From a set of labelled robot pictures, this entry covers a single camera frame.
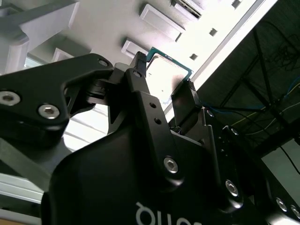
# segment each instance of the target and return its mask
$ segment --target screw hole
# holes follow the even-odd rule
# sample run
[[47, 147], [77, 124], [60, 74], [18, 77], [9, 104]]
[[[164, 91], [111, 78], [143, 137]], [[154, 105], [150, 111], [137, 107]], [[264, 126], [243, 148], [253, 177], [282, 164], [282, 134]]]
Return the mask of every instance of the screw hole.
[[158, 125], [161, 124], [161, 121], [160, 121], [160, 119], [158, 119], [158, 118], [154, 118], [154, 122], [156, 122]]
[[5, 95], [5, 96], [2, 97], [2, 99], [5, 100], [5, 101], [10, 102], [10, 101], [14, 100], [14, 97], [11, 96], [11, 95]]
[[152, 108], [156, 108], [156, 105], [154, 104], [154, 103], [152, 103], [152, 102], [150, 102], [150, 106], [152, 107]]

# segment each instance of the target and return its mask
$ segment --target silver bolt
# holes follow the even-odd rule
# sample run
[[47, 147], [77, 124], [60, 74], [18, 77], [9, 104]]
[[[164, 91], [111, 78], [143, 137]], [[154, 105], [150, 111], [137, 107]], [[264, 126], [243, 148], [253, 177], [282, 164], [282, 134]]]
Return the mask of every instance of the silver bolt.
[[230, 194], [232, 196], [237, 197], [239, 195], [238, 189], [230, 180], [227, 180], [225, 182], [225, 185], [226, 185], [227, 190], [230, 192]]
[[55, 119], [59, 116], [60, 111], [53, 105], [42, 105], [38, 108], [38, 113], [46, 119]]
[[107, 62], [105, 62], [104, 60], [99, 60], [98, 62], [99, 62], [102, 66], [105, 66], [105, 67], [108, 66]]
[[21, 101], [19, 95], [11, 91], [0, 91], [0, 104], [13, 106]]
[[170, 173], [177, 173], [178, 172], [178, 165], [177, 165], [177, 163], [175, 162], [174, 159], [172, 159], [170, 157], [166, 157], [164, 159], [164, 165]]
[[207, 114], [208, 114], [209, 116], [214, 117], [214, 114], [213, 114], [211, 111], [206, 110], [206, 112], [207, 112]]
[[232, 131], [235, 135], [239, 135], [239, 133], [238, 133], [234, 128], [231, 128], [231, 131]]
[[280, 198], [277, 198], [276, 202], [277, 202], [277, 205], [281, 208], [281, 210], [283, 212], [287, 212], [287, 207], [286, 207], [286, 205], [284, 204], [284, 202]]
[[142, 77], [142, 75], [137, 71], [133, 71], [133, 74], [136, 75], [137, 77]]
[[291, 205], [291, 209], [292, 209], [293, 213], [296, 215], [296, 217], [297, 217], [298, 219], [300, 219], [300, 213], [299, 213], [299, 211], [297, 210], [297, 208], [296, 208], [295, 206]]

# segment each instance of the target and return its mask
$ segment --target ceiling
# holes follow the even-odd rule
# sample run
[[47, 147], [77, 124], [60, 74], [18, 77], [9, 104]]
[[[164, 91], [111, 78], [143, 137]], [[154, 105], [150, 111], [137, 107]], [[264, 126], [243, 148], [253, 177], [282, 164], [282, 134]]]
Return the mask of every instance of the ceiling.
[[[300, 4], [298, 0], [280, 0], [256, 25], [272, 95], [274, 99], [280, 99], [277, 107], [278, 111], [300, 102], [299, 89], [295, 89], [289, 97], [283, 99], [291, 83], [300, 74], [299, 11]], [[210, 106], [219, 106], [226, 94], [249, 67], [254, 57], [257, 56], [257, 52], [253, 31], [251, 31], [199, 89], [200, 99]], [[255, 63], [255, 66], [247, 75], [247, 79], [265, 99], [269, 100], [259, 61]], [[225, 106], [260, 109], [263, 107], [263, 104], [242, 84]], [[246, 116], [251, 114], [251, 112], [240, 113]], [[234, 124], [243, 118], [235, 113], [217, 113], [217, 115], [227, 125]], [[288, 122], [297, 119], [299, 117], [298, 105], [285, 111], [283, 116]], [[260, 117], [256, 118], [256, 121], [264, 128], [273, 118], [270, 112], [265, 112], [261, 113]], [[249, 128], [251, 124], [251, 121], [243, 120], [236, 124], [235, 127], [243, 131], [246, 128], [246, 133], [261, 130], [261, 127], [256, 125]], [[273, 134], [282, 127], [275, 121], [268, 128], [267, 132]], [[258, 141], [260, 143], [269, 136], [268, 133], [260, 132], [251, 137], [261, 138]]]
[[[50, 2], [55, 1], [4, 0], [3, 4], [12, 3], [20, 9], [28, 10]], [[121, 48], [126, 38], [130, 38], [145, 49], [154, 46], [197, 71], [255, 0], [243, 1], [236, 10], [231, 6], [233, 0], [197, 0], [197, 2], [205, 10], [199, 21], [191, 22], [171, 7], [171, 0], [147, 2], [143, 0], [80, 0], [79, 10], [71, 29], [52, 37], [30, 53], [49, 63], [56, 47], [72, 41], [81, 48], [85, 48], [85, 53], [91, 51], [100, 54], [112, 64], [116, 62], [129, 64], [132, 59], [121, 53]], [[177, 42], [139, 18], [147, 3], [186, 30]], [[212, 28], [217, 30], [214, 37], [209, 34]], [[192, 54], [198, 56], [195, 61], [190, 59]]]

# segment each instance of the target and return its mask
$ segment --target dark ceiling panel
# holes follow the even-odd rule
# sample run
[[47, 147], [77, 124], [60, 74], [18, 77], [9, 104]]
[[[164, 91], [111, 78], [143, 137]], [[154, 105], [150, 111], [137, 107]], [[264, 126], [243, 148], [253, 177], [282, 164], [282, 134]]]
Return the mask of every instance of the dark ceiling panel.
[[[278, 100], [277, 105], [274, 106], [278, 112], [300, 102], [299, 88], [296, 88], [288, 97], [284, 97], [291, 83], [300, 76], [299, 12], [299, 0], [280, 0], [255, 27], [270, 81], [270, 89], [274, 99]], [[251, 31], [199, 89], [198, 94], [202, 103], [209, 106], [220, 106], [227, 93], [247, 71], [257, 55], [258, 50], [255, 44], [254, 32]], [[266, 100], [269, 100], [259, 60], [245, 78], [255, 86]], [[225, 106], [253, 109], [263, 107], [262, 103], [244, 84], [236, 90]], [[286, 110], [282, 115], [285, 120], [292, 122], [299, 117], [299, 110], [300, 104]], [[215, 114], [222, 123], [227, 125], [232, 125], [243, 118], [235, 113], [222, 112], [215, 111]], [[246, 116], [251, 114], [251, 112], [240, 113]], [[270, 112], [265, 112], [257, 113], [249, 118], [255, 120], [264, 128], [270, 124], [274, 116]], [[261, 127], [253, 125], [248, 119], [234, 126], [246, 134], [261, 130]], [[267, 132], [272, 134], [280, 129], [280, 124], [274, 121], [268, 127]], [[247, 137], [255, 138], [259, 143], [259, 139], [263, 140], [268, 136], [266, 132], [260, 132]]]

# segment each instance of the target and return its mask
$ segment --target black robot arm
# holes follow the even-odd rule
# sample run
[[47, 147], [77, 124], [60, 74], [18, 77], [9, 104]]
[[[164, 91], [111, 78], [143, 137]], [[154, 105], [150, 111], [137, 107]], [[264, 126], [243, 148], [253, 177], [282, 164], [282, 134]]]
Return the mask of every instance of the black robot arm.
[[[172, 95], [179, 135], [146, 83], [89, 54], [0, 76], [0, 159], [45, 191], [43, 224], [267, 225], [299, 207], [236, 130], [202, 107], [193, 83]], [[74, 153], [69, 118], [109, 106], [109, 134]]]

